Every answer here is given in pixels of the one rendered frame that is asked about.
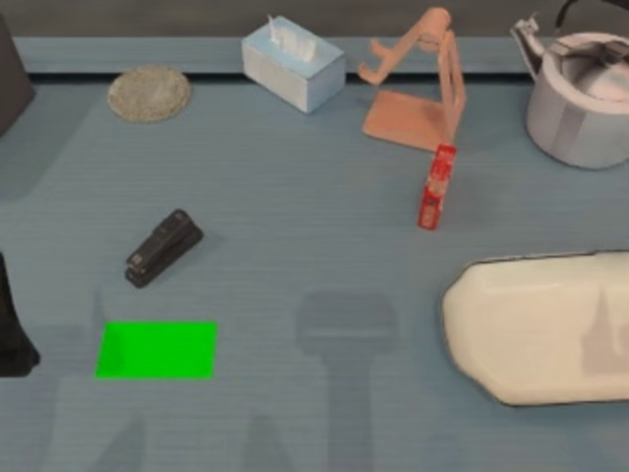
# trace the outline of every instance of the round coaster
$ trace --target round coaster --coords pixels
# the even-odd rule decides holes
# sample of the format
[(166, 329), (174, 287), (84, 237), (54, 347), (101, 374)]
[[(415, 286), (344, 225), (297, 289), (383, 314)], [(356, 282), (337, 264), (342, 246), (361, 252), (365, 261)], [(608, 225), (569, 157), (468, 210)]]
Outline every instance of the round coaster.
[(131, 123), (155, 123), (171, 118), (190, 100), (188, 79), (166, 66), (141, 66), (118, 77), (107, 95), (109, 107)]

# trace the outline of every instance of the green paper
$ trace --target green paper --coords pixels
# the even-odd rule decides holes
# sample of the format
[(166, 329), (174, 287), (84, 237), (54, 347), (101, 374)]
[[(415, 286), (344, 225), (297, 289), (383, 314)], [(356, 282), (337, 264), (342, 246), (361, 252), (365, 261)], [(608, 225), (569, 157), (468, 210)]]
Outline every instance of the green paper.
[(217, 324), (212, 322), (109, 322), (98, 379), (210, 379)]

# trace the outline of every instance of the black stapler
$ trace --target black stapler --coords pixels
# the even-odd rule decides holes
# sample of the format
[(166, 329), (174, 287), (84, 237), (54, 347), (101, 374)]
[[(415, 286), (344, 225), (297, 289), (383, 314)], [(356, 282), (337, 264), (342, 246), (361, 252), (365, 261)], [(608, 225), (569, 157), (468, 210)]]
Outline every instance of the black stapler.
[(7, 266), (0, 253), (0, 377), (26, 377), (40, 360), (18, 320)]
[(125, 276), (136, 287), (145, 287), (202, 238), (190, 216), (176, 209), (129, 256)]

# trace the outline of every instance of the light blue tissue box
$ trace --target light blue tissue box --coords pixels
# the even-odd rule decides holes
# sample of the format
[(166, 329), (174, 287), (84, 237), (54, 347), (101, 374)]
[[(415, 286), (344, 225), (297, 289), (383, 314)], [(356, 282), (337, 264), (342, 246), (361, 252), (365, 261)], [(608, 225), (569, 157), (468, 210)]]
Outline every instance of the light blue tissue box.
[(273, 23), (316, 41), (312, 61), (304, 62), (278, 48), (264, 25), (243, 39), (245, 75), (305, 113), (311, 113), (345, 86), (345, 54), (307, 29), (276, 17)]

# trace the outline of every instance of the table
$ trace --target table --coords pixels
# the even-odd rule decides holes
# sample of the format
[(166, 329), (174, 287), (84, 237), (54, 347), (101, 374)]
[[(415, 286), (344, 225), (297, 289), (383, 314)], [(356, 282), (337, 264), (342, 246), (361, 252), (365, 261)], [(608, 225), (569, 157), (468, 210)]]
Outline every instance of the table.
[[(361, 133), (374, 88), (349, 84), (305, 116), (253, 84), (198, 80), (178, 118), (134, 126), (106, 87), (38, 84), (0, 141), (0, 248), (43, 359), (0, 382), (0, 470), (626, 470), (626, 404), (503, 406), (444, 347), (439, 298), (467, 263), (627, 246), (629, 167), (538, 151), (528, 82), (469, 82), (436, 232), (416, 226), (430, 154)], [(124, 260), (175, 207), (206, 239), (137, 290)], [(333, 376), (298, 345), (297, 317), (335, 297), (358, 321), (380, 303), (396, 336), (328, 401)], [(214, 378), (94, 379), (107, 320), (218, 322)], [(330, 457), (328, 416), (332, 435), (352, 433)]]

